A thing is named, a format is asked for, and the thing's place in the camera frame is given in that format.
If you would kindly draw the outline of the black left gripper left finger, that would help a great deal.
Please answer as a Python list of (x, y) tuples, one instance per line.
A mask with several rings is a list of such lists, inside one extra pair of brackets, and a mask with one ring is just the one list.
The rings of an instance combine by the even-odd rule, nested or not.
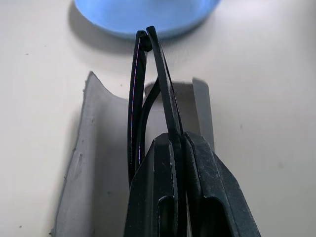
[(125, 236), (184, 236), (180, 136), (163, 133), (152, 144), (130, 188)]

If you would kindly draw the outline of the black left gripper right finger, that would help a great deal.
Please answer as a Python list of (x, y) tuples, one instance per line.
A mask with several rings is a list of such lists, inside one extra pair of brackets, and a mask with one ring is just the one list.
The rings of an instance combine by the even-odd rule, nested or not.
[(238, 181), (201, 136), (186, 132), (186, 188), (192, 236), (259, 237)]

